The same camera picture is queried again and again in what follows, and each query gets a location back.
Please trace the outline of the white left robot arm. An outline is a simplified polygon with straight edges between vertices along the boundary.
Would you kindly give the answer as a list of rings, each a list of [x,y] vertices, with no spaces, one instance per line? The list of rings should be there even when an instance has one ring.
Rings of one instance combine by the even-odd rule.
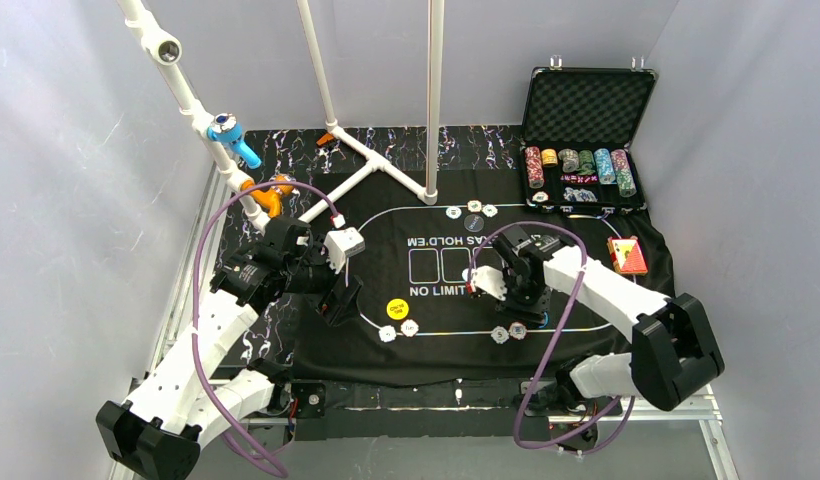
[[[174,346],[124,401],[106,402],[96,424],[109,455],[145,479],[184,479],[201,450],[230,428],[203,388],[231,347],[280,297],[299,295],[328,325],[358,316],[360,280],[345,277],[365,243],[354,227],[316,235],[280,216],[229,254],[199,305],[199,326]]]

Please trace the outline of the pink poker chip stack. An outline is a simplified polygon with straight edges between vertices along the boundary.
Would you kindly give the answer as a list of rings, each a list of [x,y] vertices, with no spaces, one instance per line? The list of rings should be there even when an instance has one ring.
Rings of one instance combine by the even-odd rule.
[[[634,196],[637,193],[637,187],[626,151],[616,149],[611,151],[610,155],[620,195],[623,198]]]

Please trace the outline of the playing card deck box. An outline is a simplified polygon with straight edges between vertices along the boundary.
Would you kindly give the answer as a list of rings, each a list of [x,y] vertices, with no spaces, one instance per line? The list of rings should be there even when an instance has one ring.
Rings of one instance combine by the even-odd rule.
[[[649,272],[643,250],[636,236],[609,238],[607,241],[613,268],[620,275],[646,275]]]

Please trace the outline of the black poker chip case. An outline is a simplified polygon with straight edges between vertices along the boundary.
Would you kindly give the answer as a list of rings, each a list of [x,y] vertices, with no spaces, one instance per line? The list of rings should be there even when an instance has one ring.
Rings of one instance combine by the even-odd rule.
[[[647,203],[631,153],[658,75],[651,69],[536,67],[531,72],[522,119],[517,170],[526,205],[543,213],[629,215]],[[637,193],[623,198],[617,184],[599,183],[597,173],[581,176],[557,166],[544,168],[544,186],[528,185],[524,150],[538,147],[626,151]]]

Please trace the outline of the yellow big blind button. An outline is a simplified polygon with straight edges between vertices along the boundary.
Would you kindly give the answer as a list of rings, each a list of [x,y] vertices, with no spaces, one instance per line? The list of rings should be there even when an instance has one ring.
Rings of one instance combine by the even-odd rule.
[[[402,298],[391,299],[386,304],[385,313],[390,320],[403,321],[409,316],[409,303]]]

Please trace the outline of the clear dealer button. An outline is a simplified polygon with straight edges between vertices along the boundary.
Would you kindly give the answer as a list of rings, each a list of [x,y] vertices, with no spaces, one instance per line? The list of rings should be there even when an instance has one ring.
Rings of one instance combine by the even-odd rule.
[[[468,232],[480,233],[484,229],[484,217],[476,213],[471,213],[464,218],[463,225]]]

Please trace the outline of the grey poker chip stack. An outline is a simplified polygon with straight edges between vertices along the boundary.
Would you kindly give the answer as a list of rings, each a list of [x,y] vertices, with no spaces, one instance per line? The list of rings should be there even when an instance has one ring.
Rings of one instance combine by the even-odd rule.
[[[564,173],[574,173],[580,168],[579,153],[573,149],[561,149],[558,151],[558,159]]]

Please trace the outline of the green poker chip stack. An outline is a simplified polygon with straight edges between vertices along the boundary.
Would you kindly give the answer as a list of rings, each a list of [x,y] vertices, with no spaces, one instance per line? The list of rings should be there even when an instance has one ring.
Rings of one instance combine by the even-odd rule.
[[[596,174],[596,163],[593,152],[587,149],[578,152],[579,168],[577,174],[581,176],[590,176]]]

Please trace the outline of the black poker table mat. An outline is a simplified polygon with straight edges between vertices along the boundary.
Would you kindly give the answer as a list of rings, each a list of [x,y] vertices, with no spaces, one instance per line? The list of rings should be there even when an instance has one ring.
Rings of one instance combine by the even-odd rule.
[[[380,173],[338,201],[339,211],[365,240],[365,250],[350,262],[351,274],[363,283],[360,315],[331,327],[309,305],[302,305],[289,322],[297,377],[411,386],[532,373],[562,317],[566,293],[552,294],[545,322],[532,326],[524,340],[509,338],[499,345],[490,332],[496,326],[508,329],[512,319],[495,310],[491,297],[469,296],[464,279],[471,261],[500,265],[500,257],[484,238],[513,222],[539,235],[562,226],[576,233],[590,257],[605,265],[611,264],[609,238],[636,236],[649,269],[640,284],[668,295],[674,291],[670,250],[645,212],[603,220],[537,213],[524,205],[519,175],[513,170],[450,171],[440,182],[443,190],[433,206],[422,204]],[[485,221],[480,233],[468,232],[463,225],[472,213],[467,209],[470,200],[498,208],[492,218],[476,213]],[[459,206],[462,216],[449,219],[449,206]],[[390,320],[385,313],[394,298],[409,303],[405,320],[419,325],[412,338],[401,334],[405,320]],[[393,342],[379,340],[378,329],[385,325],[398,332]]]

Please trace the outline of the blue plastic faucet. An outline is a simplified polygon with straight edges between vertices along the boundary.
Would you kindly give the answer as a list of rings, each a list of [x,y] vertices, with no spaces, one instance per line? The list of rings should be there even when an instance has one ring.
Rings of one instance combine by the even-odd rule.
[[[220,113],[213,117],[206,130],[209,140],[218,142],[239,156],[249,169],[262,166],[262,159],[245,141],[245,131],[231,113]]]

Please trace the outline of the orange plastic faucet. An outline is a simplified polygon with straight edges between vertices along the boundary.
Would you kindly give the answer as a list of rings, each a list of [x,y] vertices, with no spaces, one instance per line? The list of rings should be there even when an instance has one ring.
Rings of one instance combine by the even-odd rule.
[[[271,177],[270,181],[293,181],[294,178],[285,174],[277,174]],[[255,186],[253,179],[248,179],[239,186],[239,190],[243,191]],[[250,196],[263,207],[269,218],[275,218],[283,214],[283,201],[290,196],[294,190],[294,186],[290,184],[282,184],[270,186],[267,190],[255,190],[250,193]]]

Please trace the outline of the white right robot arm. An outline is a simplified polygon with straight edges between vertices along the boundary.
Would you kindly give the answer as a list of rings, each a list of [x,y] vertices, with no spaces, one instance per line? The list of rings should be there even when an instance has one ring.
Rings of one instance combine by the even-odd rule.
[[[716,336],[695,297],[671,298],[637,285],[557,236],[533,240],[511,227],[493,247],[502,267],[474,268],[469,284],[494,297],[499,310],[536,322],[551,292],[570,293],[630,345],[626,353],[589,354],[561,366],[555,395],[566,405],[629,396],[671,411],[724,373]]]

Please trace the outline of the red poker chip stack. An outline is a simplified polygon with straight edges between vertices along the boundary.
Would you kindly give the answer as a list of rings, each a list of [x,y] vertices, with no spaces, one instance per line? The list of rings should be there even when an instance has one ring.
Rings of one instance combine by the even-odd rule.
[[[538,147],[530,146],[524,150],[528,185],[532,189],[544,186],[544,172],[541,151]]]

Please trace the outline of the yellow poker chip stack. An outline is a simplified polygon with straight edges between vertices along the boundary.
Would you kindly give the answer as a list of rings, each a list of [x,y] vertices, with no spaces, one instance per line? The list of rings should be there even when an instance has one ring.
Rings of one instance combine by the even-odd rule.
[[[558,162],[558,154],[555,149],[546,148],[541,150],[541,163],[544,168],[557,166]]]

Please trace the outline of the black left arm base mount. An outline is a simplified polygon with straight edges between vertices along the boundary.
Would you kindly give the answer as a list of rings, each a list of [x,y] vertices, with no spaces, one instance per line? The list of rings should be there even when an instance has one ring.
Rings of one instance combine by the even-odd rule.
[[[293,444],[328,439],[324,383],[296,380],[288,366],[265,358],[249,362],[245,369],[271,385],[267,399],[258,401],[256,412],[249,418],[270,420],[262,428],[279,431],[281,443],[275,454],[288,451]]]

